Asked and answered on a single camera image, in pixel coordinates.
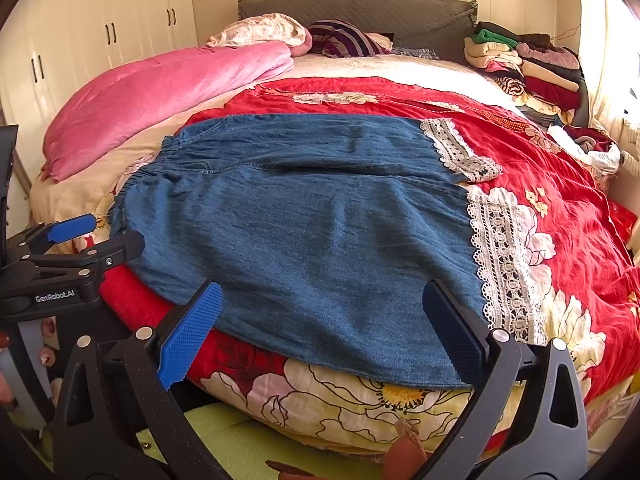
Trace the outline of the left hand with painted nails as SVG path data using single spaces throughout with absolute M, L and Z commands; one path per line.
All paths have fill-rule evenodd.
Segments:
M 39 359 L 44 367 L 52 367 L 56 361 L 55 352 L 58 351 L 58 332 L 56 331 L 55 318 L 44 318 L 41 321 L 41 331 L 44 347 L 39 351 Z M 50 382 L 50 388 L 52 391 L 51 401 L 53 405 L 58 404 L 61 385 L 62 380 L 60 378 L 55 378 Z M 0 401 L 4 408 L 13 406 L 15 403 L 15 396 L 4 375 L 1 375 Z

